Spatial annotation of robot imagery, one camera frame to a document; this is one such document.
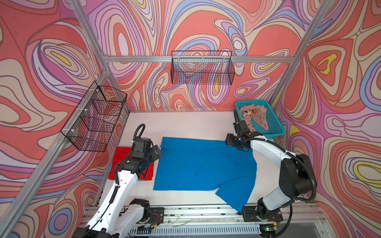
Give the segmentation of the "blue t shirt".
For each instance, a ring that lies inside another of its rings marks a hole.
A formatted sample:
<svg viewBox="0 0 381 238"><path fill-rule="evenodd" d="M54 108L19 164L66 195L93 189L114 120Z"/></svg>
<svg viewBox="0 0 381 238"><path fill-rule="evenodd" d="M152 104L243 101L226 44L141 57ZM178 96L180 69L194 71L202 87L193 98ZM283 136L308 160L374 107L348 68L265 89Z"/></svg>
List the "blue t shirt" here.
<svg viewBox="0 0 381 238"><path fill-rule="evenodd" d="M224 141L164 137L153 189L212 191L233 209L246 206L257 178L252 150Z"/></svg>

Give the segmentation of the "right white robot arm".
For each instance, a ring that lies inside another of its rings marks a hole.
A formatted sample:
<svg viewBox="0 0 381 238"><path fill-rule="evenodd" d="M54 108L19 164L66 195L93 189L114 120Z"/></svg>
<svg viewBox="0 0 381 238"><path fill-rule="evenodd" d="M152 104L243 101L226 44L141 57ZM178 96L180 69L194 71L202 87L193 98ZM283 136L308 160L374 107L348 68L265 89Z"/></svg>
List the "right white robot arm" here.
<svg viewBox="0 0 381 238"><path fill-rule="evenodd" d="M245 121L234 110L235 134L227 134L226 145L244 152L259 152L279 168L278 186L258 200L252 214L259 221L268 221L280 213L280 208L291 206L295 201L311 203L317 194L317 181L309 156L295 154L259 132L251 132Z"/></svg>

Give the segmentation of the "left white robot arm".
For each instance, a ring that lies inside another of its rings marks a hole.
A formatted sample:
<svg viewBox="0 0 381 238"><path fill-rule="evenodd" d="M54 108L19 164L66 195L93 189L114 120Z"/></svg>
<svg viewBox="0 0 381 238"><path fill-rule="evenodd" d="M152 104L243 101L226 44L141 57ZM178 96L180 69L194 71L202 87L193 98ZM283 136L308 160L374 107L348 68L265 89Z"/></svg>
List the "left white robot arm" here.
<svg viewBox="0 0 381 238"><path fill-rule="evenodd" d="M114 167L113 188L87 225L74 231L74 238L124 238L137 223L149 221L150 204L145 199L133 199L128 209L121 213L140 176L162 157L160 148L151 139L142 137L144 130L145 124L135 130L130 153Z"/></svg>

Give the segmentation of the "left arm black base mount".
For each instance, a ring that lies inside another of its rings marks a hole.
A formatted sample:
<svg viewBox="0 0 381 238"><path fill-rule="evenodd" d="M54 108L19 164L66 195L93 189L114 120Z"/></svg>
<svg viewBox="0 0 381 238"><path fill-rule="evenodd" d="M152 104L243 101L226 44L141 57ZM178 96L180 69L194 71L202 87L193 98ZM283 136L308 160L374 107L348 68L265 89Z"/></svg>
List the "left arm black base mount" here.
<svg viewBox="0 0 381 238"><path fill-rule="evenodd" d="M139 224L153 224L160 225L164 220L164 207L151 207L148 200L135 198L129 204L129 208L132 205L140 205L143 208L142 218L138 221Z"/></svg>

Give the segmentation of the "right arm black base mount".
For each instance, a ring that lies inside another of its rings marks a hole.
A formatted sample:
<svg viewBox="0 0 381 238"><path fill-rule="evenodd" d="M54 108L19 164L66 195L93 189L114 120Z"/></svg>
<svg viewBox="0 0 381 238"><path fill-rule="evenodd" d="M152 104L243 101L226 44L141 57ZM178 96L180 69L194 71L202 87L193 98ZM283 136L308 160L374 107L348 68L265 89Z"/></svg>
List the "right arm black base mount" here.
<svg viewBox="0 0 381 238"><path fill-rule="evenodd" d="M267 209L263 198L258 200L256 206L244 206L238 213L242 215L245 222L282 222L283 217L280 209Z"/></svg>

